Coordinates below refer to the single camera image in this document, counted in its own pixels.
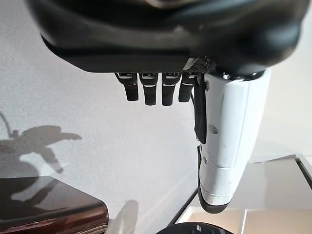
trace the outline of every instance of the black round object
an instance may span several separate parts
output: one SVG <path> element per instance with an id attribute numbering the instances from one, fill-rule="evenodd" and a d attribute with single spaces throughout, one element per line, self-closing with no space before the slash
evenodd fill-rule
<path id="1" fill-rule="evenodd" d="M 179 223 L 167 227 L 157 234 L 233 234 L 221 227 L 200 222 Z"/>

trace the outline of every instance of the metal grille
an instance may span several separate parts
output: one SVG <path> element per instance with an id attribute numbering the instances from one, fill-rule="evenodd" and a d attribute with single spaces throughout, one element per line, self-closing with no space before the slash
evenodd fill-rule
<path id="1" fill-rule="evenodd" d="M 187 71 L 190 73 L 207 72 L 209 63 L 210 59 L 208 57 L 200 57 Z"/>

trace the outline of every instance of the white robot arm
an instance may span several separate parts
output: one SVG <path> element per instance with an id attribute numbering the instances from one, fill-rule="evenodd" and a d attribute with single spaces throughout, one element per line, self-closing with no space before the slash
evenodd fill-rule
<path id="1" fill-rule="evenodd" d="M 257 138 L 269 80 L 270 70 L 249 78 L 204 74 L 195 81 L 195 112 L 203 113 L 200 121 L 195 118 L 198 195 L 210 213 L 223 211 L 237 189 Z"/>

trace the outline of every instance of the black robotic finger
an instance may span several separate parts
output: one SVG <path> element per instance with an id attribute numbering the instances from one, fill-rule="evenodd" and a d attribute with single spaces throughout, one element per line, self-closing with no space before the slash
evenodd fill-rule
<path id="1" fill-rule="evenodd" d="M 156 105 L 158 73 L 140 73 L 139 77 L 144 89 L 145 104 L 147 106 Z"/>
<path id="2" fill-rule="evenodd" d="M 126 90 L 126 96 L 128 101 L 138 100 L 137 90 L 137 74 L 136 73 L 115 73 L 117 79 Z"/>
<path id="3" fill-rule="evenodd" d="M 162 73 L 161 77 L 162 105 L 171 106 L 174 97 L 175 86 L 181 78 L 181 73 Z"/>
<path id="4" fill-rule="evenodd" d="M 194 87 L 195 74 L 188 72 L 182 74 L 182 80 L 179 89 L 179 102 L 188 102 Z"/>

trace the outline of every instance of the white wall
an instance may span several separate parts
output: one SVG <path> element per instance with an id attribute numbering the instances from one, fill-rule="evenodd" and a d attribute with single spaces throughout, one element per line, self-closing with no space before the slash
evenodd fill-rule
<path id="1" fill-rule="evenodd" d="M 0 1 L 0 112 L 19 134 L 53 125 L 81 137 L 41 127 L 9 140 L 0 119 L 0 177 L 53 174 L 103 200 L 129 233 L 135 225 L 136 233 L 156 233 L 197 187 L 197 142 L 191 103 L 162 107 L 158 94 L 147 107 L 143 97 L 140 90 L 139 102 L 127 102 L 113 74 L 57 58 L 23 2 Z"/>

